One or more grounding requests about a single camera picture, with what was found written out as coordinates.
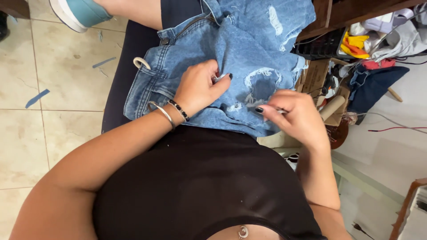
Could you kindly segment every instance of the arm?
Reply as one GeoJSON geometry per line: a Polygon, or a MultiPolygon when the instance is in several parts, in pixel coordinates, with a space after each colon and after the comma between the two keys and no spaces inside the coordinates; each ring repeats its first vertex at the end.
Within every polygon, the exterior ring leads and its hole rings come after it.
{"type": "MultiPolygon", "coordinates": [[[[230,86],[228,75],[213,85],[215,60],[190,67],[174,100],[189,117],[210,105],[230,86]]],[[[176,125],[184,119],[164,106],[176,125]]],[[[149,149],[172,126],[159,110],[113,129],[76,148],[33,188],[13,227],[11,240],[97,239],[92,224],[95,192],[122,165],[149,149]]]]}
{"type": "Polygon", "coordinates": [[[322,234],[329,240],[350,240],[339,211],[340,200],[332,169],[329,138],[310,95],[279,90],[267,105],[261,105],[265,118],[304,144],[296,174],[322,234]],[[281,108],[289,113],[277,112],[281,108]]]}

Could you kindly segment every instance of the black beaded bracelet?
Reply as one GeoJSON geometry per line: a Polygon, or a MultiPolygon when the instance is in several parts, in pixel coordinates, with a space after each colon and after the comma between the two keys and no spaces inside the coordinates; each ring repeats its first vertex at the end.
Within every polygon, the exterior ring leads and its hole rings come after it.
{"type": "Polygon", "coordinates": [[[178,110],[179,114],[181,114],[182,118],[184,118],[186,122],[190,121],[189,117],[187,117],[187,114],[181,109],[181,107],[174,100],[169,99],[169,101],[167,102],[178,110]]]}

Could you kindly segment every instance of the metal jeans button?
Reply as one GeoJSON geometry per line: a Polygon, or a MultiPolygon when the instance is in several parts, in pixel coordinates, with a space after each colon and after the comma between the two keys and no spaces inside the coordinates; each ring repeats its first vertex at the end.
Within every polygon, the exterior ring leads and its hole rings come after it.
{"type": "Polygon", "coordinates": [[[162,38],[161,41],[160,41],[160,44],[162,44],[162,45],[168,45],[169,41],[170,41],[169,38],[162,38]]]}

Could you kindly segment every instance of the yellow fabric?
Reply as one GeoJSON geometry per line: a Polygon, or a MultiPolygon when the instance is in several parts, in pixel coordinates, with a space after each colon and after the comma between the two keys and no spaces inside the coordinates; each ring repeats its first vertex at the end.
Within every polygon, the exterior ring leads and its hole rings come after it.
{"type": "Polygon", "coordinates": [[[349,36],[348,32],[345,33],[343,42],[347,42],[348,45],[353,46],[352,49],[350,49],[348,46],[346,46],[344,43],[341,44],[341,49],[343,52],[347,53],[348,55],[351,55],[355,58],[359,59],[366,59],[369,57],[369,54],[367,54],[364,50],[364,41],[368,39],[369,36],[363,35],[363,36],[349,36]]]}

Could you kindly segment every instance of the light blue sneaker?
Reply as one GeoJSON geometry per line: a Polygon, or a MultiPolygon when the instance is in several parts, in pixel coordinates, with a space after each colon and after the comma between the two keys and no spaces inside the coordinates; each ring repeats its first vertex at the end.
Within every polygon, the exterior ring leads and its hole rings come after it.
{"type": "Polygon", "coordinates": [[[113,16],[93,0],[49,0],[56,16],[76,32],[110,20],[113,16]]]}

